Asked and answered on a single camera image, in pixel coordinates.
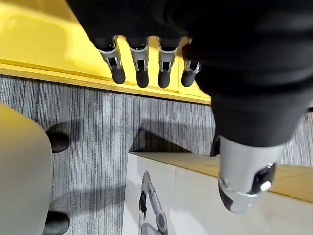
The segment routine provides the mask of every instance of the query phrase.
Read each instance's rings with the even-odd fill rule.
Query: metal joint
[[[200,66],[200,63],[199,63],[199,62],[197,62],[197,65],[196,65],[195,68],[191,68],[191,67],[190,67],[190,65],[191,65],[191,60],[185,59],[185,60],[184,60],[184,64],[185,64],[185,70],[186,70],[187,72],[191,71],[192,74],[197,74],[197,73],[200,71],[200,67],[201,67],[201,66]]]
[[[111,51],[102,51],[98,49],[103,60],[108,64],[110,70],[112,70],[114,66],[116,66],[118,69],[122,67],[121,54],[119,52],[116,40],[115,45],[115,48]]]
[[[176,51],[177,48],[175,48],[175,50],[172,51],[165,51],[162,50],[161,47],[159,46],[159,69],[160,72],[171,72],[173,63],[174,63],[174,59],[176,56]]]
[[[142,50],[130,48],[136,71],[148,70],[148,48],[148,44]]]

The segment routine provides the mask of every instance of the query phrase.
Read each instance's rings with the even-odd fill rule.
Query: gray carpet
[[[53,157],[51,209],[70,215],[66,235],[120,235],[127,153],[206,153],[214,133],[209,106],[111,93],[2,75],[0,102],[69,134]],[[285,164],[312,166],[313,115],[287,144]]]

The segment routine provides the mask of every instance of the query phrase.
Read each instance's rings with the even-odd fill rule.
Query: yellow table edge
[[[5,63],[2,63],[2,62],[3,61],[0,60],[0,73],[4,75],[39,79],[39,80],[44,80],[44,81],[49,81],[49,82],[66,83],[66,84],[71,84],[71,85],[92,87],[92,88],[105,89],[105,90],[111,90],[111,91],[116,91],[116,92],[146,95],[146,96],[173,99],[173,100],[186,101],[186,102],[194,102],[194,103],[200,103],[200,104],[211,103],[210,97],[204,98],[204,97],[199,97],[199,96],[180,94],[180,93],[176,93],[173,91],[163,90],[161,88],[152,89],[152,88],[147,87],[147,88],[142,89],[138,86],[129,85],[129,84],[121,84],[117,86],[113,81],[110,81],[110,80],[97,79],[97,78],[92,78],[92,77],[84,77],[84,76],[69,74],[65,72],[49,71],[49,70],[43,70],[43,69],[37,69],[37,68],[28,68],[24,66],[9,64],[8,61],[6,61]]]

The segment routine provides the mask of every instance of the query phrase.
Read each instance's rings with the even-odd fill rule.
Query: black finger pad
[[[167,88],[170,84],[171,73],[169,72],[159,72],[158,73],[158,85],[161,88]]]

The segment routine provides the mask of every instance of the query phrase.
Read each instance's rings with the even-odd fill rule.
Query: person's foot
[[[62,235],[69,228],[69,217],[61,212],[49,211],[43,235]]]
[[[60,153],[66,150],[69,146],[69,137],[62,132],[47,131],[52,153]]]

